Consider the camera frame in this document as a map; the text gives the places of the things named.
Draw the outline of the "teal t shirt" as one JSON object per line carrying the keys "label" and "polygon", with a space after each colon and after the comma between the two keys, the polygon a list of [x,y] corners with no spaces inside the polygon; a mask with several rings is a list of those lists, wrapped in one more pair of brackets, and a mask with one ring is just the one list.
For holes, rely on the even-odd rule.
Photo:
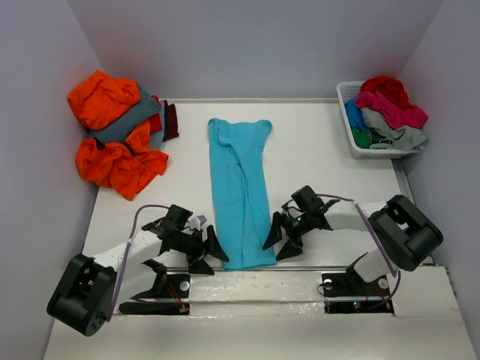
{"label": "teal t shirt", "polygon": [[208,122],[211,194],[226,271],[277,263],[273,249],[263,250],[271,226],[263,150],[271,130],[268,120]]}

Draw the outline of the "orange t shirt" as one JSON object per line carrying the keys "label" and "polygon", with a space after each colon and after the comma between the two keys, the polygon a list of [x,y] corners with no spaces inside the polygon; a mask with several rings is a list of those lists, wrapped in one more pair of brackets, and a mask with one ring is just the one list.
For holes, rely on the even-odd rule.
{"label": "orange t shirt", "polygon": [[131,201],[166,172],[164,105],[135,80],[96,70],[67,103],[88,132],[75,157],[82,179]]}

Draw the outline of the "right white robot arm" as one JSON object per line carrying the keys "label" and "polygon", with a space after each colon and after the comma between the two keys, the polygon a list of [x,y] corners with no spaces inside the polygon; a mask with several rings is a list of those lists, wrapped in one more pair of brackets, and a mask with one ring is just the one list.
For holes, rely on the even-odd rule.
{"label": "right white robot arm", "polygon": [[323,276],[320,293],[327,298],[368,296],[387,275],[400,279],[402,272],[415,271],[443,243],[438,227],[404,195],[361,204],[318,194],[306,185],[293,193],[291,200],[298,215],[291,215],[289,203],[284,203],[282,210],[273,214],[262,247],[268,250],[283,242],[277,260],[302,254],[302,238],[313,230],[367,232],[376,245],[345,271]]}

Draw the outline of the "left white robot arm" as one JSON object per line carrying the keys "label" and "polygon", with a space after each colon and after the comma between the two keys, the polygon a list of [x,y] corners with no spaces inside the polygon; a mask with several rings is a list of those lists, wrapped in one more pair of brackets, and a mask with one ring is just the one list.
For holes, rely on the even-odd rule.
{"label": "left white robot arm", "polygon": [[52,318],[90,337],[116,313],[166,311],[187,315],[182,282],[191,275],[213,275],[206,257],[229,257],[204,216],[178,205],[127,240],[94,256],[79,253],[67,264],[46,307]]}

